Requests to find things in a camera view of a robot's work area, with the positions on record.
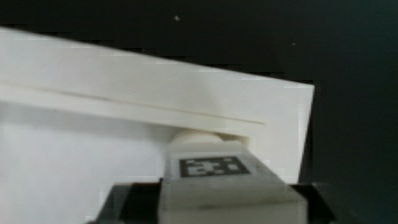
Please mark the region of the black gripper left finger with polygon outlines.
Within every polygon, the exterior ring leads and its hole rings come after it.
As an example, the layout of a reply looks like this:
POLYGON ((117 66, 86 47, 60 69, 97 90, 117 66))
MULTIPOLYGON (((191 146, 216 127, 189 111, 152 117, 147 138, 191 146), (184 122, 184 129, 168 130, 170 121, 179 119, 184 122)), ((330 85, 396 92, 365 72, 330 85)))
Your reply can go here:
POLYGON ((115 184, 86 224, 157 224, 161 181, 115 184))

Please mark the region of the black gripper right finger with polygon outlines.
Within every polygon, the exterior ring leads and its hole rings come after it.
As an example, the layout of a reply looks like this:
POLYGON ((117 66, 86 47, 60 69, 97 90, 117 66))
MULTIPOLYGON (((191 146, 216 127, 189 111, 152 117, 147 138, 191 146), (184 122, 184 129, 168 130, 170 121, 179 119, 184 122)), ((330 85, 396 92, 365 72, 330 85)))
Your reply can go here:
POLYGON ((291 187, 307 200, 307 224, 362 224, 328 184, 298 183, 291 187))

